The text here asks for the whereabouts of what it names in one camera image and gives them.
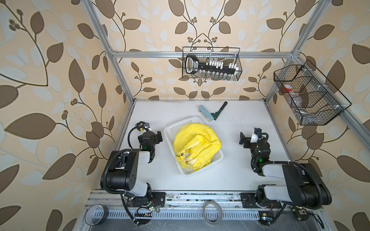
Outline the white plastic basket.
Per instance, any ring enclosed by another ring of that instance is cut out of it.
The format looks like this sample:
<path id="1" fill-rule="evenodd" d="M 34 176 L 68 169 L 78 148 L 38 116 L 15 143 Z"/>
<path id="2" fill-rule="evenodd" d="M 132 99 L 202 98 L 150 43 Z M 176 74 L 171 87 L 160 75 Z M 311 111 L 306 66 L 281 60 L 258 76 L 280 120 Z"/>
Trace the white plastic basket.
<path id="1" fill-rule="evenodd" d="M 224 153 L 223 153 L 222 149 L 220 149 L 214 155 L 213 159 L 211 159 L 211 163 L 209 165 L 203 167 L 202 169 L 198 170 L 198 171 L 193 171 L 191 169 L 182 169 L 180 167 L 180 165 L 177 163 L 176 158 L 175 158 L 173 143 L 174 143 L 175 137 L 176 137 L 177 133 L 180 131 L 180 129 L 182 127 L 188 125 L 188 124 L 191 124 L 191 123 L 197 123 L 197 124 L 205 125 L 199 117 L 194 116 L 194 117 L 190 117 L 190 118 L 184 119 L 182 121 L 176 122 L 174 124 L 171 124 L 170 126 L 168 126 L 164 129 L 164 136 L 165 136 L 166 142 L 167 142 L 167 144 L 170 148 L 171 154 L 172 154 L 172 156 L 175 160 L 175 164 L 176 164 L 177 168 L 179 169 L 180 173 L 184 177 L 188 177 L 188 178 L 209 170 L 210 168 L 219 164 L 224 158 Z"/>

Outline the yellow trousers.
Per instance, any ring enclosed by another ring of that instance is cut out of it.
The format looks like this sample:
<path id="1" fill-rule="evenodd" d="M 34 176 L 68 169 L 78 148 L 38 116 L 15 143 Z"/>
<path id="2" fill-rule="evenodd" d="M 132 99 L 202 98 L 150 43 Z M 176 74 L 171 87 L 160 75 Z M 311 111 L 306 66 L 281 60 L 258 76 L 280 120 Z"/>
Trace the yellow trousers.
<path id="1" fill-rule="evenodd" d="M 211 163 L 222 143 L 216 133 L 203 124 L 191 123 L 177 133 L 173 149 L 182 169 L 198 171 Z"/>

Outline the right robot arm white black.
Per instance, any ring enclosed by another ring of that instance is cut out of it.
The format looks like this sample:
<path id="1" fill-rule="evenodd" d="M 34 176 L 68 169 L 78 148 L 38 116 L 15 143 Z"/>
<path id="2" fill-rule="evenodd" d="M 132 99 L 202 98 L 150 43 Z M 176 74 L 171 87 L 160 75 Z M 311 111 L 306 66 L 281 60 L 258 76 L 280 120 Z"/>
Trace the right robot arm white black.
<path id="1" fill-rule="evenodd" d="M 269 135 L 254 128 L 250 137 L 240 134 L 239 144 L 251 153 L 251 169 L 262 177 L 283 180 L 283 185 L 259 185 L 255 193 L 241 193 L 244 208 L 280 208 L 282 204 L 320 209 L 332 203 L 332 196 L 312 164 L 271 161 Z"/>

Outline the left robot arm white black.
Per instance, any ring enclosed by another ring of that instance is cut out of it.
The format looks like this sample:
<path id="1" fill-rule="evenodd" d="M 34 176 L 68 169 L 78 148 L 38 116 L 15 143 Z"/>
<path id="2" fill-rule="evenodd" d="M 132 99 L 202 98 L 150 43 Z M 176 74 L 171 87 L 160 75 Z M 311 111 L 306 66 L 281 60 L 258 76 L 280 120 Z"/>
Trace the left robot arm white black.
<path id="1" fill-rule="evenodd" d="M 139 148 L 134 149 L 130 135 L 134 130 L 142 131 L 138 136 Z M 134 208 L 163 207 L 164 192 L 153 192 L 147 182 L 138 179 L 138 166 L 149 164 L 155 158 L 155 146 L 162 142 L 161 132 L 154 133 L 146 122 L 138 122 L 128 133 L 128 149 L 112 151 L 103 171 L 100 185 L 110 194 L 120 194 Z"/>

